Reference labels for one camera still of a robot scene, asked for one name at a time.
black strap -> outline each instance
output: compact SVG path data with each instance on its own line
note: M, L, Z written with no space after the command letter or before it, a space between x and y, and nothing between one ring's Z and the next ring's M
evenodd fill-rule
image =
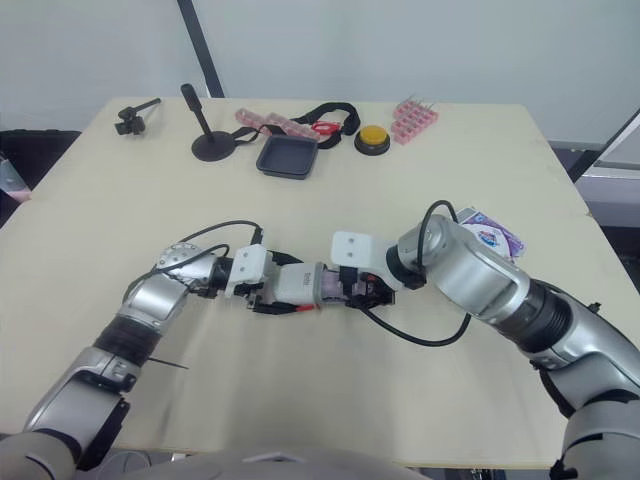
M275 250L269 251L271 252L271 260L279 267L292 263L302 263L302 260L294 257L293 255L289 255L288 253L276 252Z
M314 108L310 112L307 112L300 117L292 118L291 120L302 125L312 125L325 113L334 112L336 110L344 110L349 114L349 116L344 122L342 122L342 128L340 130L333 132L324 142L318 143L318 148L326 150L328 148L335 147L340 143L343 133L345 135L353 135L358 131L358 128L360 128L360 117L358 116L356 107L346 102L327 102Z
M258 135L260 135L260 130L265 127L268 128L269 131L274 135L286 135L284 130L282 130L277 125L262 125L259 129L255 129L253 127L240 127L238 130L231 134L231 136L235 139L236 147L238 145L245 145L247 143L253 142L256 138L258 138ZM250 133L253 133L253 136L251 138L247 140L240 140L240 137L244 137L245 135L249 135Z

round microphone base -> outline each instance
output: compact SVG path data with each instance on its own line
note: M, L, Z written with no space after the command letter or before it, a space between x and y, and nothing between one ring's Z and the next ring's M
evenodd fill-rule
M203 162L215 162L227 158L235 149L235 139L227 132L213 132L213 139L201 135L191 145L193 154Z

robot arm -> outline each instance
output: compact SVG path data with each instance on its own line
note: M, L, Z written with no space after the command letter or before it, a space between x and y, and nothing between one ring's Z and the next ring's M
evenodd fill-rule
M375 263L385 282L400 282L407 288L420 287L426 272L453 302L518 346L569 417L563 456L552 469L552 478L637 476L638 349L597 315L597 304L587 307L566 292L529 278L442 216L429 220L419 262L420 229L421 225L390 245L384 265L379 254L368 255L381 246L366 235L337 233L332 256L355 268L358 261L365 268Z
M0 478L70 478L100 464L129 411L129 392L187 295L214 297L227 259L177 243L134 282L115 318L0 444Z

table surface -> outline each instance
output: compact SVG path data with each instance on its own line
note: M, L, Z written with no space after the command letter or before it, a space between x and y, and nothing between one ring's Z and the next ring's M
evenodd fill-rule
M527 244L519 262L561 286L640 344L640 298L585 203L518 105L439 104L439 121L379 157L350 137L319 151L304 181L256 170L264 139L226 160L190 153L199 127L184 101L163 100L144 136L120 137L115 99L0 230L0 431L32 406L119 307L126 285L172 242L245 218L270 248L329 261L334 231L397 239L435 200L475 206ZM217 128L239 107L300 115L319 102L203 100ZM356 104L363 124L389 126L391 103ZM233 227L203 245L239 247ZM450 335L463 312L435 287L400 292L379 314L414 335ZM128 395L117 445L211 451L314 445L406 464L542 467L560 453L565 420L515 346L478 321L455 345L404 342L341 307L259 316L240 298L194 298Z

black cable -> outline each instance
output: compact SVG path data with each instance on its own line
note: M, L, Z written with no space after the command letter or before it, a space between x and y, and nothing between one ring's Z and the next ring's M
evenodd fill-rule
M216 225L212 225L210 227L207 228L203 228L202 230L199 230L195 233L192 233L191 235L188 235L186 237L184 237L183 239L181 239L181 242L188 242L189 240L199 237L200 235L204 235L205 233L211 232L213 230L217 230L218 228L222 228L222 227L228 227L230 225L249 225L251 227L255 228L255 233L254 236L256 236L259 232L260 235L262 235L262 227L260 225L258 225L255 222L252 222L250 220L229 220L228 222L222 222L222 223L218 223Z
M375 323L380 325L382 328L402 338L403 340L406 340L407 342L415 343L417 345L422 345L423 347L445 347L447 345L451 345L452 343L458 341L460 337L462 337L462 335L464 335L464 332L467 331L467 328L469 327L469 323L471 322L471 315L466 313L456 333L442 340L426 340L424 338L418 338L418 337L414 337L413 335L409 335L408 333L403 332L402 330L398 330L393 325L390 325L384 320L382 320L380 317L378 317L375 313L373 313L371 310L369 310L365 306L359 305L357 300L356 302L354 302L354 300L355 299L352 298L352 303L355 305L355 307L358 310L360 310L362 313L364 313L367 317L369 317L371 320L373 320Z
M149 357L147 358L150 362L161 363L163 365L168 365L170 367L183 368L185 370L189 370L189 367L185 367L184 365L180 365L179 363L167 362L166 360L160 360L159 358Z
M426 272L425 272L424 264L422 263L422 250L424 248L424 237L426 235L427 224L429 223L429 219L431 218L431 215L433 214L435 209L440 206L447 207L447 209L449 210L449 214L451 215L451 219L454 222L458 223L458 216L456 215L453 205L451 205L451 202L448 202L447 200L438 200L437 202L432 203L431 206L427 209L427 212L424 214L424 218L422 219L422 223L420 224L420 232L418 234L418 249L416 251L416 265L418 266L420 273L425 277L425 282L426 282ZM350 300L352 305L354 305L358 310L360 310L367 317L369 317L371 320L373 320L375 323L380 325L382 328L384 328L388 332L393 333L394 335L402 338L403 340L406 340L407 342L415 343L417 345L422 345L423 347L444 347L446 345L451 345L452 343L458 341L460 337L462 337L462 335L464 335L464 333L467 331L467 328L469 327L469 323L471 322L471 315L469 313L465 313L464 319L462 320L462 323L460 324L460 327L458 328L458 331L456 333L442 340L426 340L424 338L418 338L418 337L414 337L413 335L409 335L408 333L403 332L402 330L398 330L393 325L388 324L387 322L382 320L380 317L378 317L375 313L373 313L371 310L369 310L367 307L362 305L356 297L351 297Z
M178 262L175 263L169 267L162 267L162 268L154 268L151 271L154 273L166 273L166 272L170 272L171 270L175 270L176 268L182 268L185 265L189 265L190 263L195 262L196 260L199 260L200 258L206 256L207 254L213 252L214 250L219 250L221 248L225 249L224 254L222 255L223 257L226 257L227 254L229 253L229 244L228 243L219 243L218 245L214 245L213 247L209 247L209 248L205 248L203 251L201 251L200 253L198 253L197 255L194 255L191 258L187 258L186 260L183 260L182 262Z
M422 223L420 224L420 233L418 234L418 250L416 251L416 264L418 265L418 269L420 269L420 273L425 275L424 264L422 263L422 249L424 248L424 237L427 233L427 224L429 223L429 219L433 214L434 210L439 206L444 205L449 210L449 215L451 215L451 219L458 223L458 216L456 215L455 210L453 209L453 205L451 202L447 200L438 200L431 204L431 206L427 209L427 213L424 214L424 218L422 219Z

